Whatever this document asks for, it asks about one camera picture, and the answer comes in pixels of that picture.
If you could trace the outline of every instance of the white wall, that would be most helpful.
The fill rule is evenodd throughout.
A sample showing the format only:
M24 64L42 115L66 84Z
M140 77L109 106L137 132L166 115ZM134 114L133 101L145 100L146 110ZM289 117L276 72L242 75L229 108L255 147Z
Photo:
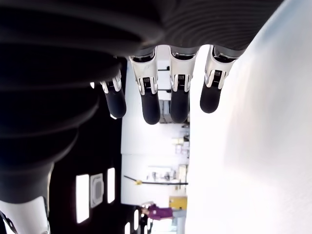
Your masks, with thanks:
M169 65L168 48L161 46L157 56L158 68ZM158 82L166 86L169 76L159 76ZM188 163L187 156L176 155L176 146L172 138L183 136L182 124L149 125L144 121L142 103L135 76L128 63L125 98L127 113L122 119L121 153L122 176L145 179L148 166L177 167ZM121 202L139 205L153 200L159 206L168 206L169 196L174 193L174 186L140 185L122 178Z
M175 152L172 138L183 136L182 124L149 125L145 122L141 96L130 62L127 70L125 98L127 113L122 119L121 153L172 156Z
M311 233L311 9L310 0L284 2L234 65L210 115L199 107L207 47L200 50L187 234Z

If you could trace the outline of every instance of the black fingertip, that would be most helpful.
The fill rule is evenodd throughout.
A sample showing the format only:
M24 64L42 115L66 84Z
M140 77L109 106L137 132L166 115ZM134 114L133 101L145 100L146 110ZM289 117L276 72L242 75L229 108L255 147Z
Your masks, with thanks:
M157 124L160 120L160 106L158 100L158 93L146 93L141 95L142 111L145 122L148 124Z
M189 92L171 92L170 115L175 123L184 123L189 114Z
M221 89L211 86L207 88L204 83L200 96L200 108L205 113L213 113L216 111L220 101Z
M127 112L125 95L123 89L119 92L109 91L105 94L109 112L115 118L122 118Z

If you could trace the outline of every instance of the purple shirt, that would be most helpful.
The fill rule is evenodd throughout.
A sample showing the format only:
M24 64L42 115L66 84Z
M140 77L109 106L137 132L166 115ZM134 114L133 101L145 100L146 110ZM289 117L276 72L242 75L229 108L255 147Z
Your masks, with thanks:
M173 212L172 208L159 208L155 204L148 208L149 215L148 217L154 220L161 220L163 218L172 218Z

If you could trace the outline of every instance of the rectangular light panel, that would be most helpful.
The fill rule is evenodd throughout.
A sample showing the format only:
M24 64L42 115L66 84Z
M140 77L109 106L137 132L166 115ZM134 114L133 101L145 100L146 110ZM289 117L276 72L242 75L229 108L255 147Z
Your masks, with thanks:
M107 202L115 200L115 168L107 170Z
M130 223L127 223L125 226L125 234L130 234Z
M151 222L152 222L151 218L148 218L148 219L147 219L147 229L148 229L148 230L151 229Z
M135 211L135 231L138 229L138 210Z
M89 218L89 175L76 176L76 217L77 223Z

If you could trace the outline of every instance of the black ceiling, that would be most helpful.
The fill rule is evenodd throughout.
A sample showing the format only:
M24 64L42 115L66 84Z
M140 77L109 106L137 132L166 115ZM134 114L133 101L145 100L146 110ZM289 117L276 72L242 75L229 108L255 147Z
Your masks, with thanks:
M122 86L125 89L127 61L122 63ZM135 207L120 203L121 190L121 119L110 117L101 85L94 92L100 96L97 113L79 128L79 137L72 151L57 162L50 183L49 221L53 234L112 233L123 234L127 222L131 223ZM107 169L115 168L115 200L107 204ZM103 173L103 203L90 209L90 218L76 222L76 176Z

